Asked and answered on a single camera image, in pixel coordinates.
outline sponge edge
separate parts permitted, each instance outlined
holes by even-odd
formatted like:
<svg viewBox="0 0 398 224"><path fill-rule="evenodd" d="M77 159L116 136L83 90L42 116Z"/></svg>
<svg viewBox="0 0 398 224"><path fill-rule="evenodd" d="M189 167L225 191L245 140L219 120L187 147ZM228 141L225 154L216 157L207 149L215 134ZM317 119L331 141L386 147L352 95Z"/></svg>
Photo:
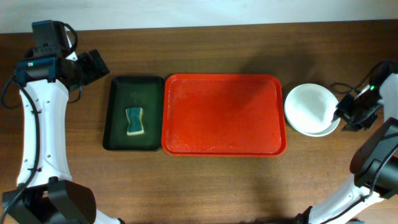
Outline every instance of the sponge edge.
<svg viewBox="0 0 398 224"><path fill-rule="evenodd" d="M128 136L144 134L144 126L142 125L143 112L143 109L140 107L126 109L127 120L129 121L129 127L127 128Z"/></svg>

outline red tray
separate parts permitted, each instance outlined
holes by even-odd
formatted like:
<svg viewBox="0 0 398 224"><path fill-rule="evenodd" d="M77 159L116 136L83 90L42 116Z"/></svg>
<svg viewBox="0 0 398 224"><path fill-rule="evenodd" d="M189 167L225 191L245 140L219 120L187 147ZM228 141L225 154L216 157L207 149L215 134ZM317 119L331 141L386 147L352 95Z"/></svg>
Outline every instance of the red tray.
<svg viewBox="0 0 398 224"><path fill-rule="evenodd" d="M275 77L191 73L167 79L162 146L169 154L273 157L286 145Z"/></svg>

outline dark green tray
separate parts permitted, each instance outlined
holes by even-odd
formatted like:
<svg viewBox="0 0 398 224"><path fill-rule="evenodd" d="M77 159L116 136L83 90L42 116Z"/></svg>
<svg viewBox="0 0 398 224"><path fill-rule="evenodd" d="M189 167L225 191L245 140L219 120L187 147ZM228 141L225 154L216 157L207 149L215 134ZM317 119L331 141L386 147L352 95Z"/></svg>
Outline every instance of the dark green tray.
<svg viewBox="0 0 398 224"><path fill-rule="evenodd" d="M160 77L116 77L111 83L103 147L112 151L156 151L162 139L164 80ZM127 135L126 109L143 109L144 134Z"/></svg>

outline wooden table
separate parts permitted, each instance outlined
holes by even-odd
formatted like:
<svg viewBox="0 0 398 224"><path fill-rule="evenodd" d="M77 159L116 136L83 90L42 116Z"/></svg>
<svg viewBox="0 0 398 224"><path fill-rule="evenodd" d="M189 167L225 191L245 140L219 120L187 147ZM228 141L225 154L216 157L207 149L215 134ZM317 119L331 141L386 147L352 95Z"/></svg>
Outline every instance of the wooden table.
<svg viewBox="0 0 398 224"><path fill-rule="evenodd" d="M96 30L79 34L78 52L98 49L111 74L68 105L67 156L73 181L89 187L100 210L128 223L238 223L294 217L331 195L349 176L368 131L311 138L287 126L278 158L175 157L102 147L111 80L116 76L270 73L299 82L356 84L379 61L397 59L398 21L270 24L176 29ZM0 35L0 86L34 46L32 34ZM19 100L11 88L8 102ZM21 166L23 115L0 109L0 191L14 190ZM358 215L396 223L398 197ZM6 223L15 223L11 218Z"/></svg>

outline tabletop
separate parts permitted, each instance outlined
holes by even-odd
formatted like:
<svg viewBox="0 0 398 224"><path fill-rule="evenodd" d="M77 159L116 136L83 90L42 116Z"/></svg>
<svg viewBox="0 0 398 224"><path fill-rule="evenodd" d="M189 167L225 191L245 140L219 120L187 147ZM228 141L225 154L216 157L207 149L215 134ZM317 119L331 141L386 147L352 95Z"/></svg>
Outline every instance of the tabletop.
<svg viewBox="0 0 398 224"><path fill-rule="evenodd" d="M102 147L111 80L173 73L268 73L283 90L297 83L358 83L385 59L398 59L398 21L79 31L78 53L98 49L111 73L67 106L67 157L73 181L90 188L97 207L126 223L239 223L292 218L327 199L349 177L367 131L312 138L287 124L286 152L276 158L177 157ZM0 86L34 46L32 34L0 34ZM70 93L70 98L77 96ZM7 101L19 101L15 87ZM14 190L23 146L22 108L0 108L0 191ZM398 197L357 217L396 223ZM6 223L15 223L8 217Z"/></svg>

